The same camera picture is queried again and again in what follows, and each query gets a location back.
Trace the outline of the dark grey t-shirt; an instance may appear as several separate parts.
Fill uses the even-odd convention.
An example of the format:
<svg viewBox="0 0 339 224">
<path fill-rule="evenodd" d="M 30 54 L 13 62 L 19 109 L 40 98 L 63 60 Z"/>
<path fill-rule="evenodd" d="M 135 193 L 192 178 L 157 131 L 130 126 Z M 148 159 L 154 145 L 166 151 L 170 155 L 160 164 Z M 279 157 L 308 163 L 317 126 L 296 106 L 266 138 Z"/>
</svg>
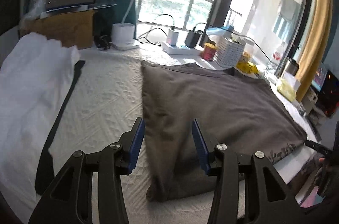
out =
<svg viewBox="0 0 339 224">
<path fill-rule="evenodd" d="M 233 151 L 260 150 L 277 163 L 307 139 L 270 86 L 234 68 L 208 70 L 195 63 L 142 62 L 145 144 L 151 172 L 150 201 L 164 202 L 212 191 L 192 138 L 192 122 Z"/>
</svg>

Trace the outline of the white textured tablecloth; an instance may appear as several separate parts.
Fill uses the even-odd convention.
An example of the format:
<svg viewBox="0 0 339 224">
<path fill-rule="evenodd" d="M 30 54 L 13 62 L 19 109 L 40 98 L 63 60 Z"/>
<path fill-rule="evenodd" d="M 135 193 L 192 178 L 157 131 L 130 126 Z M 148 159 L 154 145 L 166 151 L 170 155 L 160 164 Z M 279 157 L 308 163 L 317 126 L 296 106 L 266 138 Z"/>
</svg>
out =
<svg viewBox="0 0 339 224">
<path fill-rule="evenodd" d="M 119 139 L 142 114 L 140 63 L 143 60 L 179 65 L 196 63 L 218 70 L 215 62 L 198 56 L 170 56 L 149 44 L 130 51 L 96 48 L 80 51 L 82 73 L 61 118 L 51 145 L 53 166 L 58 171 L 72 152 L 92 153 Z M 141 151 L 136 169 L 122 178 L 130 223 L 206 223 L 213 195 L 205 193 L 164 203 L 149 202 L 147 155 Z"/>
</svg>

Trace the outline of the white mug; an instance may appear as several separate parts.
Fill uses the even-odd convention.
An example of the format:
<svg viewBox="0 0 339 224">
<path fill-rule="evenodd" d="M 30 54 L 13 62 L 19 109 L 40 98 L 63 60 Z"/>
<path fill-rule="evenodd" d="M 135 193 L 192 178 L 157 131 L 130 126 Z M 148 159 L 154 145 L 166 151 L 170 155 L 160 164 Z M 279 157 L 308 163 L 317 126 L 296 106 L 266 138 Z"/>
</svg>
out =
<svg viewBox="0 0 339 224">
<path fill-rule="evenodd" d="M 315 92 L 315 90 L 313 88 L 309 88 L 305 97 L 305 104 L 308 106 L 314 106 L 317 101 L 318 101 L 318 94 Z"/>
</svg>

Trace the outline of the yellow snack packet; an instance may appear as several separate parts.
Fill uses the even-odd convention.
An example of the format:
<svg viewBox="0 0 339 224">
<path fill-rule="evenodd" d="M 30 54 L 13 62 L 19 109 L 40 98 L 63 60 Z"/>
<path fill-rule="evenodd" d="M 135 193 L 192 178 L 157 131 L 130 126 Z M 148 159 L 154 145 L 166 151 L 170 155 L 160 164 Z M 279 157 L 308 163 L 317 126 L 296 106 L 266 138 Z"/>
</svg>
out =
<svg viewBox="0 0 339 224">
<path fill-rule="evenodd" d="M 251 62 L 239 61 L 236 65 L 236 68 L 238 68 L 240 71 L 246 74 L 257 74 L 258 73 L 258 69 L 256 65 Z"/>
</svg>

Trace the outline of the computer monitor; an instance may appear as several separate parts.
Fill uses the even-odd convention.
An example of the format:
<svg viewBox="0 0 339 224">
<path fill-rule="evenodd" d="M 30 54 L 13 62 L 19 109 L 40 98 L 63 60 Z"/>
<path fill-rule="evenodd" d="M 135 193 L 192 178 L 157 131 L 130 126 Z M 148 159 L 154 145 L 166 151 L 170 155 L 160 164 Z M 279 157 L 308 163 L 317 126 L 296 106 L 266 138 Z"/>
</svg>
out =
<svg viewBox="0 0 339 224">
<path fill-rule="evenodd" d="M 311 82 L 311 86 L 316 93 L 319 93 L 324 85 L 325 79 L 327 77 L 328 69 L 325 65 L 320 62 L 320 65 L 314 75 L 314 78 Z"/>
</svg>

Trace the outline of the white perforated basket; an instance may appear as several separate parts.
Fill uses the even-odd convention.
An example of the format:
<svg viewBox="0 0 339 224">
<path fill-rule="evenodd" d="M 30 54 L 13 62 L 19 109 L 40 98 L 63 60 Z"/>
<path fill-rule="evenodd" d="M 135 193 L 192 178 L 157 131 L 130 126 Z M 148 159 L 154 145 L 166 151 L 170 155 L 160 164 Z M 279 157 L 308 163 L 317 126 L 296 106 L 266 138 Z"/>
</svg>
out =
<svg viewBox="0 0 339 224">
<path fill-rule="evenodd" d="M 215 42 L 217 47 L 213 58 L 216 64 L 223 68 L 235 67 L 242 56 L 245 42 L 240 38 L 234 41 L 217 35 L 212 35 L 210 39 Z"/>
</svg>

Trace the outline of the red can yellow lid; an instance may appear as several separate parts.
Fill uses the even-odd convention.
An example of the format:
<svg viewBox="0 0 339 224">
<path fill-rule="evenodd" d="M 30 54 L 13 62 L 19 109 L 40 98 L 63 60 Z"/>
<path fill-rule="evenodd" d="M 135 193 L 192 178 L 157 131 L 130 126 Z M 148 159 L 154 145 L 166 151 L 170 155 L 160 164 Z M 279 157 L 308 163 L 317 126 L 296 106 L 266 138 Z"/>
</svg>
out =
<svg viewBox="0 0 339 224">
<path fill-rule="evenodd" d="M 215 56 L 216 51 L 217 51 L 217 47 L 214 44 L 205 43 L 204 49 L 202 52 L 202 59 L 206 61 L 212 61 Z"/>
</svg>

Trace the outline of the clear snack jar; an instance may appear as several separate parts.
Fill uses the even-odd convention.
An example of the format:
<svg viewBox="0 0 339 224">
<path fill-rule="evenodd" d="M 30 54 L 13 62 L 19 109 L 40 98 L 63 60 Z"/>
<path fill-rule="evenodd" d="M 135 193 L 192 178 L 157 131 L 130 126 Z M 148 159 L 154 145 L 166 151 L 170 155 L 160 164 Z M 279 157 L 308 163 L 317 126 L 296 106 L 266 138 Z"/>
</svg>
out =
<svg viewBox="0 0 339 224">
<path fill-rule="evenodd" d="M 244 62 L 249 62 L 252 58 L 252 55 L 254 53 L 254 42 L 251 40 L 245 41 L 245 47 L 242 53 L 242 59 Z"/>
</svg>

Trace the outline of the white power strip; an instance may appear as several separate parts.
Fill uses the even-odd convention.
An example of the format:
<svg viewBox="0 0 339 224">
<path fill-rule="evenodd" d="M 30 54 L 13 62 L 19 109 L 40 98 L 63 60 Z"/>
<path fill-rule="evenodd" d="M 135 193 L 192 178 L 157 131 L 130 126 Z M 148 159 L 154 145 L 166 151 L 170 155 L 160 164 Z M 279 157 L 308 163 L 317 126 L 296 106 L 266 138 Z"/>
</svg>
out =
<svg viewBox="0 0 339 224">
<path fill-rule="evenodd" d="M 167 42 L 162 42 L 161 46 L 163 51 L 169 55 L 197 56 L 203 52 L 203 48 L 200 46 L 198 48 L 189 48 L 182 44 L 171 46 Z"/>
</svg>

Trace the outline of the yellow curtain right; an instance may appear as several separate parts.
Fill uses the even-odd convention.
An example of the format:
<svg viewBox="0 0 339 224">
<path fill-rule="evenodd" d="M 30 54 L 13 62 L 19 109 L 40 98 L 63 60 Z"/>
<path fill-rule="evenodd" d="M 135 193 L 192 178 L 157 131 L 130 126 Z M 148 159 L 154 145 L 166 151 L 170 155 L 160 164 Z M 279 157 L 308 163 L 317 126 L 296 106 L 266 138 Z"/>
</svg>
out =
<svg viewBox="0 0 339 224">
<path fill-rule="evenodd" d="M 300 82 L 296 100 L 301 102 L 311 85 L 325 53 L 332 23 L 333 0 L 316 0 L 313 20 L 299 61 Z"/>
</svg>

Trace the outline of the dark steel tumbler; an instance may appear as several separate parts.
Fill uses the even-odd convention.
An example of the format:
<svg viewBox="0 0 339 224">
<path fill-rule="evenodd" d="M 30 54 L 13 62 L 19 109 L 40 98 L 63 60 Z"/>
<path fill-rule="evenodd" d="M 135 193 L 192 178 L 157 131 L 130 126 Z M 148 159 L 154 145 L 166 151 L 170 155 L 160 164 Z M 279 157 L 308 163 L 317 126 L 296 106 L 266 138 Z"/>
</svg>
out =
<svg viewBox="0 0 339 224">
<path fill-rule="evenodd" d="M 298 63 L 293 58 L 288 58 L 284 72 L 289 73 L 292 76 L 295 76 L 298 70 L 299 70 Z"/>
</svg>

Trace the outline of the water bottle red label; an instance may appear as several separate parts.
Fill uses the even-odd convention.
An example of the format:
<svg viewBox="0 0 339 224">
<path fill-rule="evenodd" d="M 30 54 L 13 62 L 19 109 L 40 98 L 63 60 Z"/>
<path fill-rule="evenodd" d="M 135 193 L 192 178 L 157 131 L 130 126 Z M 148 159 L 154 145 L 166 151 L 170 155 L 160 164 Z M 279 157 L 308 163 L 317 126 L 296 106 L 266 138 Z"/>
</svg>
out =
<svg viewBox="0 0 339 224">
<path fill-rule="evenodd" d="M 279 64 L 283 55 L 284 55 L 284 50 L 285 50 L 285 42 L 281 42 L 280 46 L 278 46 L 273 54 L 273 60 L 276 64 Z"/>
</svg>

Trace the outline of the white folded garment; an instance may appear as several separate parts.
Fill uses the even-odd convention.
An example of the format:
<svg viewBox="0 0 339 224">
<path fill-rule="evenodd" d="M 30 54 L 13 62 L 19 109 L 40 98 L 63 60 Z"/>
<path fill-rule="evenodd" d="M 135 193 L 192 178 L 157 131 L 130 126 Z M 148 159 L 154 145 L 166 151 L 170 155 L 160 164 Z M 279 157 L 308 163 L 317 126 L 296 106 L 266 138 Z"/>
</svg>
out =
<svg viewBox="0 0 339 224">
<path fill-rule="evenodd" d="M 28 223 L 36 204 L 36 172 L 74 78 L 76 46 L 30 33 L 20 38 L 1 67 L 1 193 Z"/>
</svg>

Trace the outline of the white desk lamp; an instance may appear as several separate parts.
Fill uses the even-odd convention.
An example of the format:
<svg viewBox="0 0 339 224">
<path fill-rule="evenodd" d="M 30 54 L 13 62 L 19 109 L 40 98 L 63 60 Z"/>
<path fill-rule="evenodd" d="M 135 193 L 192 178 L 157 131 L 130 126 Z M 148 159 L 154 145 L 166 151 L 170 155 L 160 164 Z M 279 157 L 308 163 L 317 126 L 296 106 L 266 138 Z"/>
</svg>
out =
<svg viewBox="0 0 339 224">
<path fill-rule="evenodd" d="M 111 45 L 120 51 L 139 48 L 139 42 L 135 39 L 136 31 L 136 0 L 129 0 L 120 22 L 116 22 L 111 28 Z"/>
</svg>

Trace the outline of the blue tissue packet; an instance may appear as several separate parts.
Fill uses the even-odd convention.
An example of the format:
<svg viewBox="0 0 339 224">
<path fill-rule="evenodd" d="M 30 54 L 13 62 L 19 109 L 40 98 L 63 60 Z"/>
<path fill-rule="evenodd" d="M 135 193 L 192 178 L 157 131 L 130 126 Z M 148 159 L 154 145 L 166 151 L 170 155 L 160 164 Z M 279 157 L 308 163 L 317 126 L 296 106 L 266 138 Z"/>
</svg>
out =
<svg viewBox="0 0 339 224">
<path fill-rule="evenodd" d="M 217 36 L 222 36 L 223 38 L 230 38 L 231 34 L 233 33 L 234 27 L 229 25 L 227 27 L 222 26 L 222 27 L 211 27 L 206 30 L 206 34 L 208 36 L 210 35 L 217 35 Z"/>
</svg>

